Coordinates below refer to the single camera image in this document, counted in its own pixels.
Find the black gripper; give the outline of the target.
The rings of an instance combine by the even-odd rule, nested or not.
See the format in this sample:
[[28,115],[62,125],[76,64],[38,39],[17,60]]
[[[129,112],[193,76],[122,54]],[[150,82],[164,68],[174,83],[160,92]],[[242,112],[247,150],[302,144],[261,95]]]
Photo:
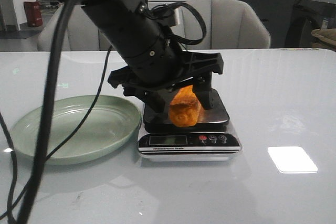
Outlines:
[[125,58],[126,67],[112,71],[108,82],[114,88],[124,88],[125,96],[134,96],[144,102],[150,113],[165,113],[173,99],[173,92],[193,85],[193,92],[205,110],[214,106],[212,73],[223,73],[220,53],[180,51],[164,55],[150,50],[144,61]]

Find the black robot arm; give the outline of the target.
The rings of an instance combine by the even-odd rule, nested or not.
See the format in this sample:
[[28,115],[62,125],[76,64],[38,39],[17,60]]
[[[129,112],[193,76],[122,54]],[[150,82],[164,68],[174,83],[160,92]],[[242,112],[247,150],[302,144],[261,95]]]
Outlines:
[[126,62],[122,69],[110,73],[113,87],[123,86],[126,96],[134,96],[156,112],[165,101],[159,91],[193,86],[204,109],[211,109],[215,93],[212,73],[223,72],[220,54],[196,55],[183,51],[181,45],[199,44],[173,34],[164,20],[180,3],[148,9],[145,0],[59,0],[63,9],[51,44],[43,111],[54,105],[60,54],[70,15],[76,4],[106,36],[108,42]]

